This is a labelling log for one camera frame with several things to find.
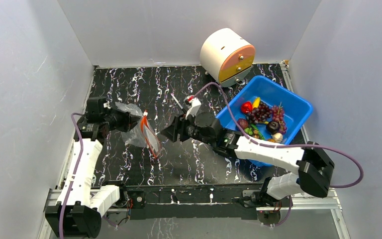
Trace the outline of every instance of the white wall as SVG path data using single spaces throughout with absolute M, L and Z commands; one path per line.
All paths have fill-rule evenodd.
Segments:
M 252 43 L 256 62 L 289 59 L 321 0 L 58 0 L 93 65 L 199 64 L 213 32 Z
M 323 0 L 290 61 L 295 91 L 314 105 L 310 139 L 351 153 L 358 186 L 338 191 L 354 239 L 382 238 L 382 1 Z M 333 155 L 334 184 L 357 168 Z
M 0 239 L 37 237 L 92 72 L 56 0 L 0 0 Z

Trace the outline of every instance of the bunch of grapes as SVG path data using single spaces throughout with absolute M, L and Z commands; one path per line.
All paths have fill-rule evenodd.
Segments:
M 279 130 L 279 133 L 285 134 L 287 127 L 284 120 L 285 111 L 283 107 L 280 105 L 279 106 L 275 105 L 272 107 L 272 111 L 273 111 L 273 121 L 276 121 L 281 125 L 281 129 Z
M 257 108 L 248 112 L 245 116 L 249 123 L 258 124 L 267 121 L 273 111 L 264 102 L 260 102 Z

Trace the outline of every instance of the tabletop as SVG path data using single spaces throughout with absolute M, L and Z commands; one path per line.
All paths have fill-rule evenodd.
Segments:
M 201 66 L 96 69 L 90 97 L 106 96 L 109 102 L 133 103 L 148 112 L 148 121 L 159 133 L 181 110 L 171 97 L 182 100 L 211 81 Z M 262 75 L 286 87 L 279 64 L 255 64 L 239 84 L 225 88 L 231 100 L 254 76 Z M 215 114 L 225 102 L 215 87 L 199 96 L 201 111 Z M 103 181 L 122 180 L 127 185 L 183 185 L 262 182 L 286 173 L 277 167 L 257 167 L 248 160 L 215 154 L 197 140 L 172 143 L 158 134 L 162 154 L 155 159 L 146 148 L 125 144 L 121 133 L 108 135 L 95 167 L 94 186 Z M 304 142 L 301 131 L 292 143 Z

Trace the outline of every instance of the blue bin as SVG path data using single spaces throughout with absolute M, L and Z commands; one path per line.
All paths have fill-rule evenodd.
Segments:
M 241 105 L 246 101 L 253 102 L 256 97 L 260 97 L 261 100 L 272 107 L 273 105 L 282 104 L 285 115 L 284 120 L 287 127 L 287 132 L 284 135 L 282 144 L 289 144 L 304 122 L 308 119 L 313 111 L 312 105 L 299 97 L 295 93 L 282 87 L 281 85 L 273 82 L 269 78 L 264 76 L 255 76 L 251 81 L 229 102 L 232 113 L 235 119 L 245 118 L 245 115 L 241 113 Z M 224 107 L 216 116 L 220 120 L 223 127 L 231 130 L 239 130 L 235 123 L 232 121 L 227 107 Z M 258 124 L 260 132 L 264 138 L 271 138 L 271 135 L 267 132 L 265 124 Z M 250 160 L 256 166 L 271 166 L 270 164 L 262 163 L 255 160 Z

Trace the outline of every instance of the plastic bag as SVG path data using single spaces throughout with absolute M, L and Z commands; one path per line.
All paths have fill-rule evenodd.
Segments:
M 118 109 L 129 112 L 132 115 L 140 116 L 141 120 L 129 132 L 121 132 L 122 140 L 125 143 L 141 147 L 149 148 L 154 157 L 158 157 L 161 151 L 161 144 L 156 134 L 147 121 L 147 112 L 142 112 L 135 104 L 123 104 L 116 102 Z

